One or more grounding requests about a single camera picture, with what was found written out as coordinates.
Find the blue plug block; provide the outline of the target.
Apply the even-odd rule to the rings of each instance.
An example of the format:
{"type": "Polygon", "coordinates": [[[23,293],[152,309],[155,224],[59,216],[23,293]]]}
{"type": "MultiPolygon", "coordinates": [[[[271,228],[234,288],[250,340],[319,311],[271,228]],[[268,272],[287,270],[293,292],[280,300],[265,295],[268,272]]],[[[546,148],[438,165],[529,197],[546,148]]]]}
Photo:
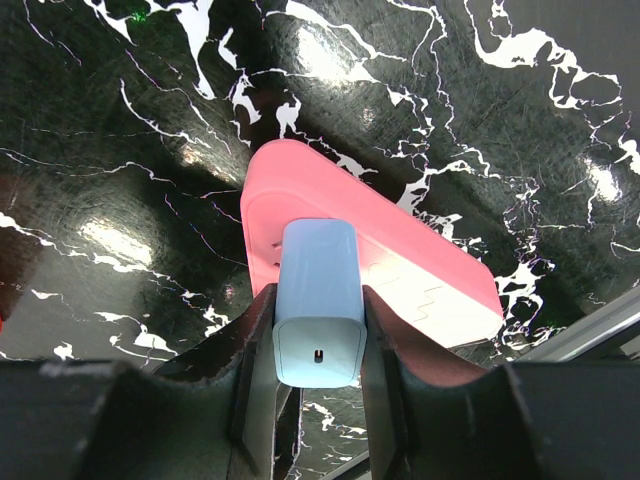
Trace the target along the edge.
{"type": "Polygon", "coordinates": [[[297,388],[357,379],[367,327],[356,231],[337,219],[285,227],[273,342],[277,377],[297,388]]]}

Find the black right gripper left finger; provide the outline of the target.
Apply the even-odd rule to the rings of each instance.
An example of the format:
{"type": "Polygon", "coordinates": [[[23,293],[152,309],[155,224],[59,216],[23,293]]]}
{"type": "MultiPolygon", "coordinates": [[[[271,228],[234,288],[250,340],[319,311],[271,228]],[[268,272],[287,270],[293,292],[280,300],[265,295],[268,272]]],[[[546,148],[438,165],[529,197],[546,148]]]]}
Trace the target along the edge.
{"type": "Polygon", "coordinates": [[[269,479],[277,382],[266,286],[196,347],[142,371],[122,361],[5,361],[5,479],[269,479]]]}

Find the pink triangular socket block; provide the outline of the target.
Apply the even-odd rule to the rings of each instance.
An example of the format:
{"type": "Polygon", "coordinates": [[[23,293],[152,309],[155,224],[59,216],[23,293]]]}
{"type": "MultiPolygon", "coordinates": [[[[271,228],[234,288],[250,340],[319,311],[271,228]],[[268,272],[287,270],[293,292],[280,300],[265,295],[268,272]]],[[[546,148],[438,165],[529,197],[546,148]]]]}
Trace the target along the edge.
{"type": "Polygon", "coordinates": [[[502,306],[489,268],[310,146],[264,144],[240,200],[251,289],[277,281],[281,241],[298,219],[339,219],[357,233],[362,282],[444,347],[494,337],[502,306]]]}

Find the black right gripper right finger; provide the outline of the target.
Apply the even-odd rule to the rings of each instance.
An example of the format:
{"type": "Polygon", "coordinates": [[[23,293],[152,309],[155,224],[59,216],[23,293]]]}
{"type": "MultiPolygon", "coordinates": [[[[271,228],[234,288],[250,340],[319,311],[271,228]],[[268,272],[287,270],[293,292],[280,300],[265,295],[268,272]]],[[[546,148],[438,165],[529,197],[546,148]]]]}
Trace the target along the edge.
{"type": "Polygon", "coordinates": [[[635,479],[639,363],[507,362],[483,369],[364,291],[361,370],[376,479],[635,479]]]}

